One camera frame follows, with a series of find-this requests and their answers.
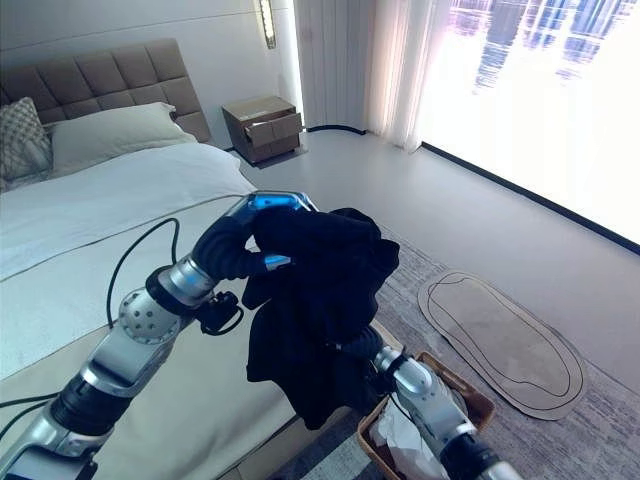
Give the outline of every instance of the beige oval rug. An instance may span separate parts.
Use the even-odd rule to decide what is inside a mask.
[[[535,418],[566,416],[586,390],[578,352],[480,278],[447,271],[423,285],[427,320],[500,395]]]

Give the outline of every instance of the black cable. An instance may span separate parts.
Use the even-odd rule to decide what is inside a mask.
[[[41,400],[49,400],[55,397],[56,395],[58,395],[58,393],[60,392],[54,392],[48,395],[39,395],[37,397],[25,397],[25,398],[18,398],[17,400],[9,400],[8,402],[0,403],[0,408],[10,407],[12,405],[20,405],[21,403],[31,403],[31,402],[39,402]]]
[[[211,335],[213,337],[219,337],[222,335],[226,335],[227,333],[229,333],[231,330],[233,330],[234,328],[236,328],[238,325],[240,325],[240,322],[242,321],[242,318],[244,317],[244,310],[242,310],[242,308],[238,307],[236,305],[235,307],[235,312],[233,312],[233,315],[235,316],[236,313],[240,312],[240,316],[238,317],[238,319],[233,322],[233,324],[230,327],[225,328],[224,330],[218,330],[218,325],[215,325],[214,327],[211,327],[209,325],[207,325],[206,320],[202,321],[200,320],[200,330],[202,331],[202,333],[206,334],[206,335]]]
[[[19,414],[17,414],[15,417],[13,417],[11,419],[11,421],[9,423],[7,423],[4,428],[2,429],[2,431],[0,432],[0,440],[2,440],[2,437],[5,436],[5,434],[9,431],[9,429],[11,427],[13,427],[13,425],[20,420],[22,417],[24,417],[27,413],[36,410],[37,408],[40,407],[44,407],[48,402],[42,402],[42,403],[36,403],[35,405],[31,405],[28,408],[25,408],[23,411],[21,411]]]
[[[133,251],[133,249],[136,248],[140,244],[140,242],[142,242],[142,240],[147,238],[151,233],[156,231],[158,228],[170,222],[173,222],[175,224],[175,228],[173,230],[173,239],[171,241],[171,262],[172,264],[175,264],[177,262],[176,247],[178,245],[178,235],[180,233],[180,222],[178,221],[177,218],[173,218],[173,217],[167,218],[166,220],[163,220],[162,222],[157,223],[156,225],[151,227],[149,230],[147,230],[145,233],[143,233],[142,236],[140,236],[135,242],[133,242],[133,244],[129,248],[127,248],[126,252],[124,252],[122,257],[120,257],[120,260],[118,261],[118,264],[116,265],[116,268],[113,271],[113,274],[111,275],[111,280],[109,281],[109,289],[107,290],[106,309],[107,309],[107,324],[109,325],[109,329],[113,328],[113,317],[111,316],[111,296],[113,294],[113,286],[116,283],[116,277],[118,276],[120,267],[122,267],[122,264],[124,263],[126,258]]]
[[[396,399],[393,398],[393,393],[391,395],[389,395],[389,397],[391,397],[391,401],[393,402],[393,404],[396,406],[396,408],[398,410],[400,410],[400,413],[403,414],[407,420],[409,420],[411,423],[413,423],[414,425],[416,424],[409,415],[406,414],[406,412],[402,409],[402,407],[400,407],[400,405],[398,405],[398,402],[396,402]]]

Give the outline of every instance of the bed frame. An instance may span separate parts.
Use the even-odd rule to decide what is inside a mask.
[[[0,74],[2,105],[31,97],[43,124],[164,102],[199,142],[211,138],[175,39],[58,58]]]

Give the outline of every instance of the sheer white curtain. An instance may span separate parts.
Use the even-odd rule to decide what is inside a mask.
[[[422,141],[422,99],[436,3],[437,0],[376,2],[368,128],[410,152]]]

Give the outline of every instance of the gray carpet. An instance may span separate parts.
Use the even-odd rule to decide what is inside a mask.
[[[639,395],[585,358],[589,388],[573,412],[557,421],[523,415],[502,400],[422,315],[418,289],[446,267],[392,232],[383,231],[400,243],[401,258],[400,267],[378,292],[380,307],[376,318],[410,352],[429,351],[495,402],[496,415],[483,436],[504,459],[531,480],[640,479]],[[274,478],[381,479],[375,465],[359,463],[361,457],[352,437],[357,420],[355,415],[346,417]],[[352,458],[355,470],[362,467],[359,472],[345,469],[344,464]]]

